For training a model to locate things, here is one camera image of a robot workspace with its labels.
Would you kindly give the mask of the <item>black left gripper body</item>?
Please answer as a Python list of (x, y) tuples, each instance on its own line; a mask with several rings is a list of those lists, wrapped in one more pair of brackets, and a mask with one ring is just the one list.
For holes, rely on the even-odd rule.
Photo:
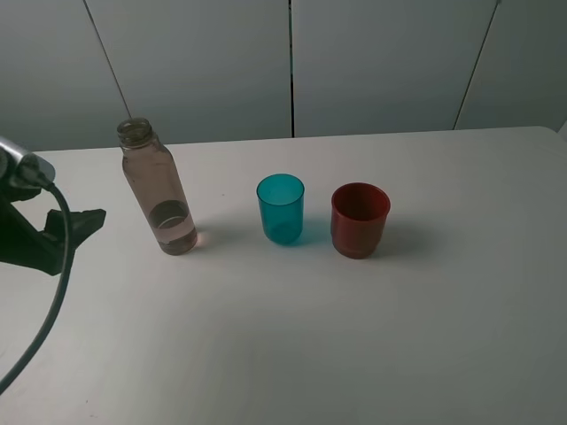
[(1, 187), (1, 262), (57, 275), (66, 258), (66, 200), (54, 183), (46, 191), (54, 196), (59, 210), (49, 211), (45, 228), (39, 231), (13, 203), (28, 201), (41, 189)]

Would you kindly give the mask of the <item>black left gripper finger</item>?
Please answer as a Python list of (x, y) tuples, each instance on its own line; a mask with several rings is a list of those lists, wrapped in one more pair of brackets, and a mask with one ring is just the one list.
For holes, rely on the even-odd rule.
[[(74, 251), (104, 226), (105, 217), (106, 211), (103, 209), (70, 213), (72, 228), (70, 245)], [(65, 244), (64, 214), (58, 210), (50, 210), (43, 229), (43, 249), (47, 252), (62, 252)]]

